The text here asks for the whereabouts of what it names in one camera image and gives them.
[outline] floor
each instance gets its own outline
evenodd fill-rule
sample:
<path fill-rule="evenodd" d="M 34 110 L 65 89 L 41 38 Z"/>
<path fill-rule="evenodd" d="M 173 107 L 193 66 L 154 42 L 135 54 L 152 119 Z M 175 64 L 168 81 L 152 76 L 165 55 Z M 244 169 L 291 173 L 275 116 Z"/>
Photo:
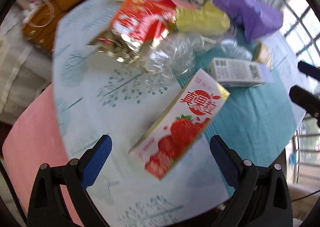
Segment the floor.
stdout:
<path fill-rule="evenodd" d="M 300 165 L 299 184 L 320 188 L 320 167 Z"/>
<path fill-rule="evenodd" d="M 1 159 L 2 164 L 5 166 L 3 158 L 0 158 L 0 159 Z M 4 181 L 1 174 L 0 174 L 0 196 L 1 196 L 2 200 L 5 202 L 9 211 L 12 213 L 13 217 L 17 220 L 17 222 L 22 227 L 26 227 L 26 225 L 24 224 L 24 222 L 18 212 L 16 205 L 14 204 L 14 201 L 13 201 L 11 193 L 7 187 L 7 184 Z"/>

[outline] cardboard box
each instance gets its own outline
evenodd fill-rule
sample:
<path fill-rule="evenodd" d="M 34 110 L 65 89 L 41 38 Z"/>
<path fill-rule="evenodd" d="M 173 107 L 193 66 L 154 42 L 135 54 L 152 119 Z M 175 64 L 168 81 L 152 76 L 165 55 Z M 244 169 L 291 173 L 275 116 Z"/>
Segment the cardboard box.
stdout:
<path fill-rule="evenodd" d="M 214 118 L 229 92 L 200 69 L 129 151 L 162 178 Z"/>
<path fill-rule="evenodd" d="M 264 45 L 262 42 L 259 42 L 256 45 L 253 61 L 266 65 L 267 68 L 270 69 L 270 71 L 273 70 L 272 55 L 270 53 L 269 48 L 266 45 Z"/>
<path fill-rule="evenodd" d="M 270 70 L 253 61 L 215 57 L 208 72 L 223 87 L 250 87 L 273 82 Z"/>

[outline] round table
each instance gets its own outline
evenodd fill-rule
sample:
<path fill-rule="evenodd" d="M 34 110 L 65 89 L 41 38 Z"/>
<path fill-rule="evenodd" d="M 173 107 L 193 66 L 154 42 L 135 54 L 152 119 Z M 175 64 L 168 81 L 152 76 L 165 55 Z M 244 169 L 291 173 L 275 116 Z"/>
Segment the round table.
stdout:
<path fill-rule="evenodd" d="M 146 75 L 123 66 L 86 44 L 105 29 L 119 4 L 88 0 L 60 22 L 54 52 L 54 100 L 68 158 L 80 158 L 103 134 L 113 149 L 95 184 L 88 187 L 98 210 L 114 226 L 163 226 L 192 218 L 230 198 L 209 143 L 219 134 L 230 148 L 259 166 L 269 166 L 296 130 L 304 111 L 294 106 L 289 88 L 306 85 L 297 59 L 284 38 L 275 33 L 265 43 L 273 54 L 275 83 L 230 89 L 218 116 L 175 167 L 159 181 L 127 154 L 132 144 L 159 117 L 193 76 L 168 87 L 144 84 Z M 244 44 L 243 32 L 237 35 Z M 196 58 L 206 68 L 214 51 Z"/>

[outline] purple cloth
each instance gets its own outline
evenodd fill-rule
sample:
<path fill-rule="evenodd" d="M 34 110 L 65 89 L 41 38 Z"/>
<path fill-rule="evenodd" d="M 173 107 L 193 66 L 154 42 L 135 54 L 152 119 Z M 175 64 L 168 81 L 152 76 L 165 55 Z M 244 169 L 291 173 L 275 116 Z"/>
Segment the purple cloth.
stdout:
<path fill-rule="evenodd" d="M 213 0 L 231 20 L 244 26 L 247 43 L 270 35 L 282 27 L 283 13 L 257 0 Z"/>

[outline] blue gripper pad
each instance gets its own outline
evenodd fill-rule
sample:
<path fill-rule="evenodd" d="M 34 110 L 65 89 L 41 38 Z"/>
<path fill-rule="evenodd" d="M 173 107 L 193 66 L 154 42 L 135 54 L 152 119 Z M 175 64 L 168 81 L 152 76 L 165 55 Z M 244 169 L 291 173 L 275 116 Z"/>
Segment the blue gripper pad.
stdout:
<path fill-rule="evenodd" d="M 112 141 L 110 136 L 103 135 L 96 145 L 99 145 L 92 158 L 84 168 L 81 186 L 86 189 L 88 186 L 92 186 L 98 177 L 104 163 L 112 150 Z"/>
<path fill-rule="evenodd" d="M 237 189 L 239 187 L 239 172 L 232 163 L 229 156 L 225 153 L 218 140 L 213 136 L 210 140 L 210 151 L 216 160 L 220 171 L 229 186 Z"/>

